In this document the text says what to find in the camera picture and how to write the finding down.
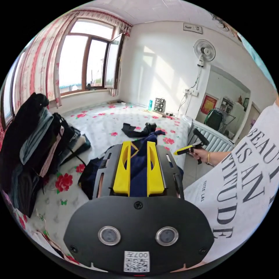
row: red poster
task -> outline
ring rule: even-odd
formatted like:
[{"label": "red poster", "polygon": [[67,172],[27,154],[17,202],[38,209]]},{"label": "red poster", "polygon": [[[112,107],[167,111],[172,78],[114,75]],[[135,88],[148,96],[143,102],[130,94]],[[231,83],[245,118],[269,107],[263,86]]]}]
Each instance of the red poster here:
[{"label": "red poster", "polygon": [[208,114],[213,108],[215,108],[217,100],[205,95],[203,104],[201,106],[201,112],[204,114]]}]

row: white wall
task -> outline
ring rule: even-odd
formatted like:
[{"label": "white wall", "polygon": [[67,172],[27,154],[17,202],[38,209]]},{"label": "white wall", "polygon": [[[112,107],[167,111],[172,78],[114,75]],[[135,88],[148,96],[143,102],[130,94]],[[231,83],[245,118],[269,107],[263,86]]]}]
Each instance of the white wall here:
[{"label": "white wall", "polygon": [[[222,75],[213,71],[210,71],[209,73],[205,93],[218,99],[216,103],[217,108],[220,108],[223,97],[228,97],[234,103],[238,101],[238,98],[240,96],[243,102],[246,98],[246,92],[244,92],[240,87],[238,87],[235,83],[223,77]],[[204,123],[205,118],[206,114],[202,113],[199,110],[196,120]]]},{"label": "white wall", "polygon": [[[211,63],[205,64],[198,87],[199,96],[190,99],[188,116],[195,119],[198,114],[208,83],[210,64],[249,88],[251,99],[260,110],[274,102],[272,85],[242,46],[205,27],[202,35],[183,31],[182,22],[134,25],[121,57],[121,98],[126,102],[148,106],[151,98],[164,96],[167,100],[166,110],[176,113],[183,90],[194,84],[198,73],[197,57],[193,51],[198,39],[209,40],[216,49],[216,57]],[[182,113],[185,113],[185,108],[186,104],[181,108]]]},{"label": "white wall", "polygon": [[110,101],[117,101],[118,99],[119,96],[111,97],[109,91],[92,91],[86,94],[73,94],[72,96],[62,97],[62,106],[58,109],[52,108],[50,111],[52,113],[57,112],[62,114],[77,108],[100,105]]}]

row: screw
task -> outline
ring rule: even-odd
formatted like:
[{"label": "screw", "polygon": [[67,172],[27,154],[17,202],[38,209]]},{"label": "screw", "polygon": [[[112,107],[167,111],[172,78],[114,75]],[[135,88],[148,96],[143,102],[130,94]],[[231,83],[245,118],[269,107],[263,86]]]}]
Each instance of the screw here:
[{"label": "screw", "polygon": [[205,248],[205,247],[203,247],[203,248],[201,248],[200,250],[199,250],[199,254],[200,255],[203,255],[204,253],[206,253],[207,252],[207,249]]},{"label": "screw", "polygon": [[135,209],[142,209],[143,208],[142,202],[140,202],[140,201],[135,202],[134,208]]},{"label": "screw", "polygon": [[76,248],[74,245],[71,245],[71,246],[70,246],[70,250],[71,250],[73,253],[77,253],[77,252],[78,252],[77,248]]}]

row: framed picture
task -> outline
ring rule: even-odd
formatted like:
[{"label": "framed picture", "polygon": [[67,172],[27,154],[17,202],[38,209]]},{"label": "framed picture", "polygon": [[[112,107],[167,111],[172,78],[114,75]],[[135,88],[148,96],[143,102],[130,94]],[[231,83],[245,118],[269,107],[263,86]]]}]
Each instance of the framed picture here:
[{"label": "framed picture", "polygon": [[201,26],[190,24],[190,23],[183,23],[183,30],[191,31],[199,34],[203,33],[203,28]]},{"label": "framed picture", "polygon": [[247,110],[248,103],[249,103],[249,98],[245,98],[245,100],[244,100],[244,102],[243,102],[244,111]]},{"label": "framed picture", "polygon": [[215,108],[217,101],[217,99],[206,94],[201,106],[201,112],[207,115],[212,109]]}]

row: gold bracelet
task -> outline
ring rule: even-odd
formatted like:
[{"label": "gold bracelet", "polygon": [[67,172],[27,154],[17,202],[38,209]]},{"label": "gold bracelet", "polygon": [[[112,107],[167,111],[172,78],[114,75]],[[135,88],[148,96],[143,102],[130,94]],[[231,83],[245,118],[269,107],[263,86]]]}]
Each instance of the gold bracelet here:
[{"label": "gold bracelet", "polygon": [[207,164],[209,164],[209,160],[210,160],[210,152],[208,152],[208,155],[207,155]]}]

